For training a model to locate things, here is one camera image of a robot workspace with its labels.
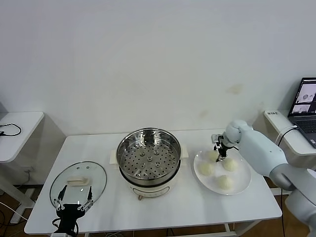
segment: laptop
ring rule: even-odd
[[[288,119],[316,148],[316,78],[302,78]]]

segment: laptop keyboard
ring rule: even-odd
[[[296,123],[305,133],[316,133],[316,120],[301,120]]]

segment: steamed bun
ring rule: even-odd
[[[205,162],[199,166],[199,170],[202,175],[208,176],[214,172],[214,165]]]
[[[211,161],[215,162],[218,158],[218,151],[210,151],[209,158]]]
[[[229,190],[233,187],[233,181],[228,175],[222,175],[217,178],[217,185],[223,190]]]
[[[223,160],[223,167],[227,171],[235,171],[238,169],[238,163],[232,158],[225,158]]]

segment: glass lid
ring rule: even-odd
[[[58,199],[65,186],[63,203],[85,204],[91,187],[92,200],[96,202],[107,183],[107,175],[102,166],[91,161],[73,164],[61,172],[50,188],[50,201]]]

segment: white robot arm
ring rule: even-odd
[[[219,160],[226,157],[228,149],[238,145],[241,156],[257,173],[270,177],[280,188],[292,191],[285,201],[287,208],[298,220],[316,230],[315,171],[289,165],[282,149],[245,121],[231,122],[218,138]]]

